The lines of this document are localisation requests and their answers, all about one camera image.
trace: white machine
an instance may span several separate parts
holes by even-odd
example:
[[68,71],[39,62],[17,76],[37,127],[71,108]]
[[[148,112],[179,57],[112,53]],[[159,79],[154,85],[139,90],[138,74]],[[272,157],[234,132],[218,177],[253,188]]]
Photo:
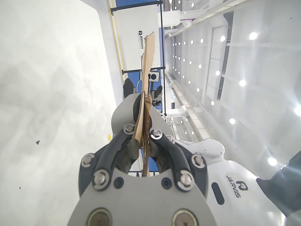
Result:
[[300,173],[294,172],[300,172],[301,153],[271,180],[261,180],[225,160],[225,148],[216,140],[175,140],[154,107],[150,155],[160,174],[127,175],[139,156],[132,139],[139,104],[140,94],[127,96],[112,116],[111,142],[83,157],[80,200],[68,226],[281,226],[301,208]]

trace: yellow stripe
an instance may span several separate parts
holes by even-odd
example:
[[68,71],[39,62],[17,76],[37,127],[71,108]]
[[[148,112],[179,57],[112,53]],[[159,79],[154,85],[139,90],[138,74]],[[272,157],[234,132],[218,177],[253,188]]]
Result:
[[[113,19],[112,19],[112,15],[111,15],[111,22],[112,22],[112,27],[113,27],[113,31],[114,31],[114,40],[115,40],[115,44],[116,44],[116,49],[117,49],[117,53],[118,53],[119,71],[120,71],[122,81],[124,82],[124,78],[123,78],[123,75],[122,75],[122,72],[121,72],[121,70],[124,69],[124,64],[123,64],[122,54],[119,53],[119,50],[118,50],[118,47],[117,47],[117,40],[116,40],[116,34],[115,34],[115,30],[114,30],[114,22],[113,22]],[[116,18],[115,18],[115,27],[116,27],[116,31],[117,31],[117,34],[118,34]]]

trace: black pole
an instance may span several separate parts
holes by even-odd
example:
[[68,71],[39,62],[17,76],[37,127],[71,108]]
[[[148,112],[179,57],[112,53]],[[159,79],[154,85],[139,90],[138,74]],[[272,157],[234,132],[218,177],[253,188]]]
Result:
[[[162,19],[162,3],[160,3],[160,15],[161,15],[162,57],[163,57],[163,66],[165,67],[165,59],[164,59],[164,38],[163,38],[163,19]],[[165,69],[163,69],[163,87],[164,87],[164,114],[165,114],[165,116],[166,116]]]

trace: bolt head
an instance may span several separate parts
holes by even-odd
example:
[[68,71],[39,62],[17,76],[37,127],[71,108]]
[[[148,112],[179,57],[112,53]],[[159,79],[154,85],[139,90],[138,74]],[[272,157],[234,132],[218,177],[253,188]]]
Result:
[[191,185],[191,177],[190,175],[188,174],[183,174],[181,177],[180,177],[180,181],[181,183],[184,185],[184,186],[190,186]]

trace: white panel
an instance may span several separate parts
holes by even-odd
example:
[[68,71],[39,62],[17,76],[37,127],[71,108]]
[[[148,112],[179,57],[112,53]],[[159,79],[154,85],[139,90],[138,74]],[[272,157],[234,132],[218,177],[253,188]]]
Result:
[[145,49],[144,38],[152,32],[155,34],[155,54],[152,67],[161,66],[157,5],[119,10],[114,12],[114,16],[117,21],[125,69],[141,69],[141,56]]

